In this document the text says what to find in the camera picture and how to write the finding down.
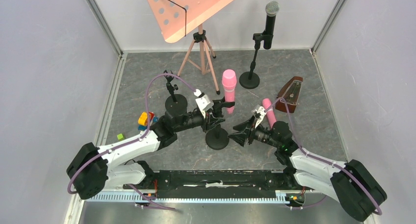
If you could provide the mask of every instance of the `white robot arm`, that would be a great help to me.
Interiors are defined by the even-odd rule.
[[[85,144],[79,150],[67,174],[74,180],[73,185],[81,199],[89,199],[104,188],[123,184],[139,184],[146,177],[146,169],[138,163],[123,165],[142,154],[163,149],[178,139],[177,132],[200,126],[204,132],[224,122],[222,107],[231,107],[234,102],[211,101],[207,95],[194,92],[197,108],[184,115],[172,116],[168,112],[150,126],[148,132],[110,145],[95,147]]]
[[[287,165],[284,173],[287,174],[288,184],[309,187],[333,198],[357,220],[365,220],[374,212],[375,206],[345,172],[352,174],[378,205],[387,199],[386,192],[359,161],[347,163],[311,153],[292,139],[287,123],[277,121],[271,129],[264,128],[260,124],[266,114],[262,106],[257,106],[252,113],[249,120],[233,127],[237,132],[230,134],[229,138],[241,146],[257,140],[275,147],[278,161]]]

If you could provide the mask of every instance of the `pink toy microphone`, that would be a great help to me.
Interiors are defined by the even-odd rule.
[[[271,104],[272,102],[270,101],[269,98],[263,99],[263,107],[265,109],[269,108]],[[273,124],[277,121],[272,107],[266,112],[266,115],[267,115],[267,119],[269,120],[270,128],[272,128]]]
[[[225,101],[235,101],[235,87],[237,85],[237,76],[233,70],[225,70],[222,74],[222,86],[224,87]],[[227,108],[229,114],[234,111],[234,106]]]

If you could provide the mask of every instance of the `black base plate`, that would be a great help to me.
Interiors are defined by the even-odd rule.
[[[216,130],[219,130],[219,137],[216,137]],[[215,150],[224,149],[228,142],[230,142],[230,139],[228,138],[228,132],[223,129],[212,129],[207,132],[205,135],[205,142],[207,143],[208,147]]]
[[[170,115],[184,115],[186,114],[188,101],[186,98],[181,94],[175,94],[176,102],[173,102],[172,96],[168,97],[165,101],[165,108],[166,111],[169,112]]]
[[[252,78],[248,79],[249,74],[250,72],[244,72],[242,75],[240,75],[240,85],[245,89],[255,89],[260,84],[260,77],[256,73],[253,73]]]
[[[287,184],[286,175],[281,170],[161,170],[155,173],[155,180],[158,198],[275,198],[276,190],[302,189],[302,186]],[[239,186],[207,188],[207,183]],[[147,189],[154,188],[152,183]]]

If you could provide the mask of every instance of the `stand base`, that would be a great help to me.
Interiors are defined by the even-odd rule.
[[[172,96],[168,97],[165,101],[165,108],[166,111],[169,112],[170,115],[184,115],[186,114],[188,101],[184,96],[181,94],[175,94],[176,102],[173,102]]]
[[[253,73],[251,79],[248,79],[250,72],[244,72],[240,75],[240,85],[245,89],[255,89],[260,85],[260,78],[256,73]]]
[[[219,137],[216,137],[216,130],[219,131]],[[228,138],[228,133],[223,128],[214,128],[207,132],[205,135],[205,142],[207,143],[208,147],[215,150],[224,149],[228,142],[230,142],[230,139]]]

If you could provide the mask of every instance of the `microphone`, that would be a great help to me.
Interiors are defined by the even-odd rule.
[[[224,87],[224,97],[225,101],[232,102],[235,101],[235,87],[237,85],[237,76],[233,70],[225,70],[222,74],[222,86]],[[227,112],[232,114],[234,111],[234,106],[227,108]]]
[[[265,109],[269,108],[269,106],[272,105],[272,102],[270,101],[269,98],[263,99],[262,103]],[[276,116],[274,115],[272,107],[266,112],[266,115],[267,115],[267,119],[269,120],[270,128],[272,128],[273,124],[276,122]]]
[[[271,1],[266,5],[266,28],[263,31],[265,35],[272,35],[271,39],[265,39],[263,43],[263,48],[268,50],[272,47],[273,40],[273,31],[274,23],[276,21],[276,14],[279,11],[279,3],[276,1]]]

